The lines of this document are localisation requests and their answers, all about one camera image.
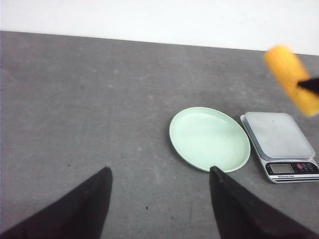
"gray tabletop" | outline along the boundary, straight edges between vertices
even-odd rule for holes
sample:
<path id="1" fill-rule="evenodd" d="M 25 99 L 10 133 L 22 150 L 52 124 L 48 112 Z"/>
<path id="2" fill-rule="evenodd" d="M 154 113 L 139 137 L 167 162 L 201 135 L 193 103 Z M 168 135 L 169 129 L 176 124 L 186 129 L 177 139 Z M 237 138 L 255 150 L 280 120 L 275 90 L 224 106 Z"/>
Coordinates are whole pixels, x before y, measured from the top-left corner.
<path id="1" fill-rule="evenodd" d="M 319 74 L 319 57 L 301 59 Z M 319 152 L 319 117 L 299 113 L 263 52 L 2 32 L 1 229 L 107 165 L 102 238 L 219 238 L 209 175 L 185 163 L 167 133 L 193 106 L 237 121 L 247 111 L 289 113 Z M 273 184 L 254 153 L 229 175 L 319 233 L 319 182 Z"/>

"kitchen scale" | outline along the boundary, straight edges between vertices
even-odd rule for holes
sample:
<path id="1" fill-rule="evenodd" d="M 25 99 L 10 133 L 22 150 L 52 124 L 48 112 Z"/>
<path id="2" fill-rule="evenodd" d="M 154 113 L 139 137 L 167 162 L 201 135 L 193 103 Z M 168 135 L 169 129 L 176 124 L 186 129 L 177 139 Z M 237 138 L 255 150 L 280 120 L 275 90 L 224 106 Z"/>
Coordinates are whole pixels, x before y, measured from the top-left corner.
<path id="1" fill-rule="evenodd" d="M 240 119 L 270 181 L 319 180 L 315 151 L 290 115 L 247 112 Z"/>

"white wall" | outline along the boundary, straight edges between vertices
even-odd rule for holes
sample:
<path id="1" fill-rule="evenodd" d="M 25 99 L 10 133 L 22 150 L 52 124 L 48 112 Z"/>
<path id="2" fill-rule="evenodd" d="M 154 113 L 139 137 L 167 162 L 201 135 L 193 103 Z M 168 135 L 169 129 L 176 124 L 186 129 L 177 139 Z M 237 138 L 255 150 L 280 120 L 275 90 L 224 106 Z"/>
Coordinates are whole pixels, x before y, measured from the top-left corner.
<path id="1" fill-rule="evenodd" d="M 1 0 L 1 29 L 319 55 L 319 0 Z"/>

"plate rim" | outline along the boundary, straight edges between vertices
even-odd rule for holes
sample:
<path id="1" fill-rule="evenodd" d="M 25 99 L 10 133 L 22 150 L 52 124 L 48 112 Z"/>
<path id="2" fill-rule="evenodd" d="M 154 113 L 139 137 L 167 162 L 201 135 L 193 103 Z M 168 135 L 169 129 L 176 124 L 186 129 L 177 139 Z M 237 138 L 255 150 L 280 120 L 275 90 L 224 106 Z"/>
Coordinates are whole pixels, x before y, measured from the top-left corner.
<path id="1" fill-rule="evenodd" d="M 179 154 L 179 156 L 180 156 L 185 162 L 187 162 L 189 165 L 191 165 L 191 166 L 193 166 L 193 167 L 195 167 L 195 168 L 197 168 L 197 169 L 199 169 L 199 170 L 202 170 L 202 171 L 204 171 L 204 172 L 210 172 L 209 170 L 206 170 L 206 169 L 204 169 L 204 168 L 201 168 L 201 167 L 199 167 L 199 166 L 197 166 L 197 165 L 191 163 L 191 162 L 190 162 L 189 160 L 187 160 L 186 158 L 184 158 L 184 157 L 182 156 L 182 154 L 176 149 L 176 147 L 175 147 L 175 145 L 174 145 L 174 142 L 173 142 L 173 140 L 172 140 L 172 137 L 171 137 L 172 122 L 174 121 L 174 119 L 176 119 L 176 117 L 177 117 L 180 113 L 182 113 L 183 111 L 191 110 L 191 109 L 207 109 L 207 110 L 212 110 L 212 111 L 215 111 L 215 112 L 217 112 L 217 113 L 219 113 L 219 114 L 222 114 L 222 115 L 226 116 L 227 118 L 229 118 L 230 120 L 232 120 L 233 122 L 235 122 L 235 123 L 237 124 L 237 126 L 240 128 L 240 130 L 242 130 L 242 131 L 244 132 L 245 139 L 247 140 L 247 147 L 248 147 L 248 148 L 247 148 L 247 149 L 248 149 L 248 155 L 245 157 L 246 159 L 245 159 L 245 160 L 243 161 L 243 163 L 241 163 L 238 167 L 233 168 L 233 169 L 231 169 L 231 170 L 225 170 L 225 171 L 223 171 L 223 172 L 229 173 L 229 172 L 233 172 L 233 171 L 236 171 L 236 170 L 242 168 L 242 167 L 247 163 L 247 161 L 248 161 L 248 159 L 250 158 L 250 155 L 251 155 L 250 141 L 249 141 L 249 138 L 248 138 L 248 136 L 247 136 L 245 130 L 244 130 L 243 127 L 242 127 L 236 120 L 234 120 L 232 117 L 228 116 L 227 114 L 225 114 L 225 113 L 223 113 L 223 112 L 221 112 L 221 111 L 218 111 L 218 110 L 216 110 L 216 109 L 212 109 L 212 108 L 209 108 L 209 107 L 190 107 L 190 108 L 185 108 L 185 109 L 179 111 L 177 114 L 175 114 L 174 117 L 171 119 L 171 121 L 170 121 L 170 123 L 169 123 L 169 128 L 168 128 L 169 138 L 170 138 L 170 141 L 171 141 L 171 143 L 172 143 L 172 145 L 173 145 L 175 151 Z"/>

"plate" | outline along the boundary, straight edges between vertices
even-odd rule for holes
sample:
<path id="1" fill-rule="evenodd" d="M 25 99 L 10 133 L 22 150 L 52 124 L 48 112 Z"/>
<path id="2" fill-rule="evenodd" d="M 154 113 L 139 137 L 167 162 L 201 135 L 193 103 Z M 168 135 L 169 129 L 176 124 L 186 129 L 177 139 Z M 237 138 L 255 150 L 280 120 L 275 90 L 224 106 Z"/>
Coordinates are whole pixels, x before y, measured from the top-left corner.
<path id="1" fill-rule="evenodd" d="M 174 116 L 169 136 L 175 150 L 190 165 L 209 172 L 217 166 L 235 171 L 248 161 L 249 139 L 228 115 L 210 108 L 192 107 Z"/>

